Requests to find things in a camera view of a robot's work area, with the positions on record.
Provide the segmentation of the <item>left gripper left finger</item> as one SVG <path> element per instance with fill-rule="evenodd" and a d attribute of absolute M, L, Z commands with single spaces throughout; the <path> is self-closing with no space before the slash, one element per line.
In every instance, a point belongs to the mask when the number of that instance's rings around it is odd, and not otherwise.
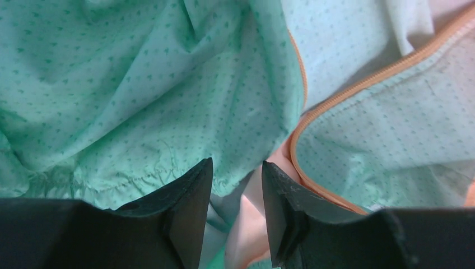
<path fill-rule="evenodd" d="M 1 199 L 2 268 L 198 268 L 213 178 L 200 161 L 116 210 L 80 200 Z"/>

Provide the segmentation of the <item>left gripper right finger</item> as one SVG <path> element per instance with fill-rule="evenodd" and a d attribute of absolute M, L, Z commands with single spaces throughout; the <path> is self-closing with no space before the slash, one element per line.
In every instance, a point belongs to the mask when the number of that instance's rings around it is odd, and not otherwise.
<path fill-rule="evenodd" d="M 268 162 L 262 184 L 273 267 L 474 267 L 473 208 L 385 208 L 363 216 Z"/>

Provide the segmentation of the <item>orange and teal jacket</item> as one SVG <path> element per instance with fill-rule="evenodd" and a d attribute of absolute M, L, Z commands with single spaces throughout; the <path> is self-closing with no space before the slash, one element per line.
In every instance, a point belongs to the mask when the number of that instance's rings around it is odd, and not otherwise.
<path fill-rule="evenodd" d="M 207 158 L 199 268 L 270 267 L 263 161 L 474 208 L 474 2 L 1 2 L 2 198 L 116 210 Z"/>

